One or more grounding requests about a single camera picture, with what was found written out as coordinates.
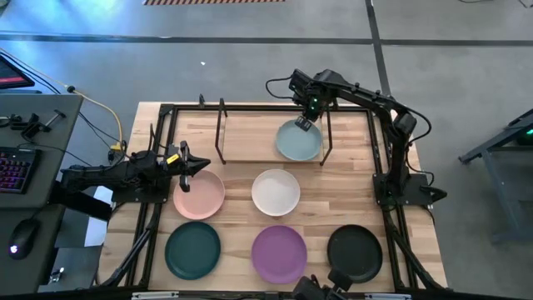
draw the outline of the keyboard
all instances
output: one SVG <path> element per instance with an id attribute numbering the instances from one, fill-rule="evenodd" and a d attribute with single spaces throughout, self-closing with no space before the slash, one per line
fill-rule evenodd
<path id="1" fill-rule="evenodd" d="M 0 193 L 26 192 L 40 152 L 38 149 L 0 147 Z"/>

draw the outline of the concrete floor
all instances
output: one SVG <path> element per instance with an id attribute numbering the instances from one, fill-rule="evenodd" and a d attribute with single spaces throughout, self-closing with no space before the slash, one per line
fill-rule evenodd
<path id="1" fill-rule="evenodd" d="M 533 39 L 533 9 L 517 1 L 374 0 L 381 38 Z M 13 0 L 0 29 L 39 33 L 181 37 L 370 38 L 364 0 L 143 7 L 134 1 Z M 125 136 L 140 101 L 273 101 L 268 78 L 330 68 L 349 81 L 380 88 L 371 45 L 2 42 L 2 47 L 115 109 Z M 506 228 L 481 162 L 457 157 L 531 109 L 530 47 L 383 48 L 396 99 L 424 113 L 433 133 L 417 143 L 424 169 L 449 196 L 436 204 L 436 231 L 451 288 L 533 298 L 533 251 L 493 245 Z M 280 84 L 277 93 L 286 92 Z M 107 132 L 112 117 L 85 103 L 83 113 Z M 416 133 L 425 128 L 420 122 Z M 105 147 L 78 122 L 68 150 L 106 163 Z M 66 156 L 63 166 L 76 163 Z"/>

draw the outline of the yellow cable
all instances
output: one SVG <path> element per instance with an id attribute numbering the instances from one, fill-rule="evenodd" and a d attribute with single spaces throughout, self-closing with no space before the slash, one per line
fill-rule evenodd
<path id="1" fill-rule="evenodd" d="M 48 78 L 49 80 L 51 80 L 51 81 L 53 81 L 53 82 L 55 82 L 55 83 L 57 83 L 57 84 L 63 86 L 65 89 L 68 89 L 68 88 L 70 87 L 70 86 L 67 85 L 66 83 L 64 83 L 64 82 L 60 82 L 59 80 L 54 79 L 54 78 L 48 76 L 47 74 L 45 74 L 45 73 L 43 73 L 43 72 L 37 70 L 36 68 L 34 68 L 34 67 L 28 65 L 27 63 L 25 63 L 25 62 L 23 62 L 22 60 L 20 60 L 18 57 L 14 56 L 14 55 L 12 55 L 11 53 L 9 53 L 8 51 L 6 51 L 6 49 L 0 47 L 0 50 L 3 51 L 3 52 L 5 52 L 5 53 L 6 53 L 7 55 L 9 55 L 11 58 L 15 59 L 18 63 L 21 63 L 22 65 L 26 66 L 27 68 L 30 68 L 31 70 L 33 70 L 35 73 L 38 73 L 38 74 L 44 76 L 45 78 Z M 105 108 L 106 110 L 108 110 L 108 111 L 109 111 L 109 112 L 115 117 L 115 120 L 117 120 L 117 125 L 118 125 L 118 140 L 122 142 L 122 125 L 121 125 L 121 123 L 120 123 L 120 119 L 118 118 L 118 115 L 117 115 L 117 114 L 116 114 L 111 108 L 109 108 L 108 106 L 106 106 L 106 105 L 104 105 L 104 104 L 102 104 L 102 103 L 100 103 L 100 102 L 98 102 L 98 101 L 96 101 L 96 100 L 92 100 L 91 98 L 85 96 L 84 94 L 82 94 L 81 92 L 78 92 L 77 90 L 74 90 L 73 93 L 75 93 L 75 94 L 77 94 L 77 95 L 80 95 L 80 96 L 82 96 L 84 99 L 88 100 L 89 102 L 94 103 L 94 104 L 96 104 L 96 105 L 98 105 L 98 106 L 100 106 L 100 107 Z"/>

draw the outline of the pink plate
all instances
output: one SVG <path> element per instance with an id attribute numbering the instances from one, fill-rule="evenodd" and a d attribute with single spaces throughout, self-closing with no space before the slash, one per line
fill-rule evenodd
<path id="1" fill-rule="evenodd" d="M 222 180 L 213 172 L 201 170 L 189 178 L 190 192 L 174 187 L 174 205 L 185 218 L 202 220 L 215 214 L 224 202 L 225 189 Z"/>

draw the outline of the purple plate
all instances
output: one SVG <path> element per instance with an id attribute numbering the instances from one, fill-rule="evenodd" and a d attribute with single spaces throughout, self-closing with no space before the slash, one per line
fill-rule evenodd
<path id="1" fill-rule="evenodd" d="M 307 247 L 294 229 L 276 225 L 263 229 L 252 246 L 252 263 L 269 283 L 292 283 L 307 264 Z"/>

